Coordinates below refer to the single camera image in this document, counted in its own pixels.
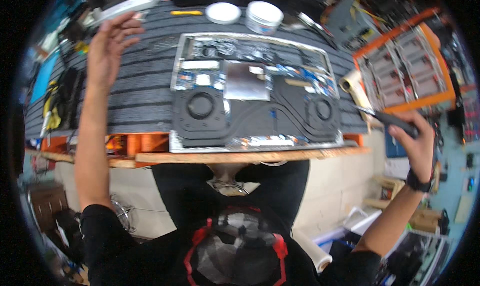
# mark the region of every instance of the plastic wrap roll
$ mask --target plastic wrap roll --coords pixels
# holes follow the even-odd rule
[[[298,230],[293,230],[293,240],[302,247],[313,261],[317,272],[322,272],[333,260],[332,256],[324,252],[309,237]]]
[[[361,81],[362,75],[360,74],[360,71],[352,70],[347,75],[340,78],[338,85],[340,88],[342,88],[342,90],[351,94],[356,105],[363,108],[372,109],[372,105],[368,100],[367,94],[363,90],[363,87],[360,83]],[[365,114],[364,112],[360,112],[360,114],[365,122],[371,122],[374,119],[371,115]]]

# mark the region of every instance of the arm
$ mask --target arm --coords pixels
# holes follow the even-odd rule
[[[144,32],[141,23],[132,19],[133,15],[129,12],[104,22],[89,46],[87,86],[75,154],[75,183],[81,211],[93,204],[113,209],[105,153],[108,95],[117,78],[123,50],[140,40],[124,38]]]
[[[419,181],[427,183],[432,174],[433,129],[417,112],[397,114],[397,116],[405,121],[413,122],[418,127],[420,133],[418,138],[414,140],[402,129],[392,125],[388,132],[405,148],[411,168]],[[386,255],[402,235],[406,224],[422,200],[423,194],[423,192],[405,185],[363,234],[353,252],[373,251],[382,257]]]

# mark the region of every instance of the black watch strap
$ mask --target black watch strap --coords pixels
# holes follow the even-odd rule
[[[421,192],[430,191],[430,187],[432,186],[431,180],[432,178],[430,178],[430,181],[428,181],[427,183],[421,183],[412,169],[410,169],[408,175],[406,176],[406,184],[409,185],[410,188],[412,188],[413,190]]]

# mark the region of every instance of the hand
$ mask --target hand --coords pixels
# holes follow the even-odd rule
[[[125,37],[145,32],[133,15],[134,12],[128,12],[100,26],[88,48],[87,85],[110,91],[117,79],[123,50],[140,41],[139,37]]]
[[[417,139],[412,139],[405,131],[398,126],[388,127],[388,133],[392,135],[405,148],[410,166],[421,183],[430,181],[432,174],[432,162],[434,156],[434,129],[416,111],[397,113],[395,116],[400,119],[414,123],[418,128]]]

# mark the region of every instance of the person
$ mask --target person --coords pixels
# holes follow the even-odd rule
[[[432,173],[434,136],[416,112],[399,114],[419,129],[417,139],[390,126],[411,164],[409,186],[396,195],[343,259],[321,274],[291,238],[309,161],[279,167],[250,165],[237,181],[259,182],[243,197],[226,197],[206,184],[202,164],[159,164],[153,176],[177,230],[137,244],[114,212],[105,152],[108,95],[125,48],[145,30],[133,13],[104,22],[90,44],[87,86],[75,157],[81,233],[91,285],[368,285],[402,234]]]

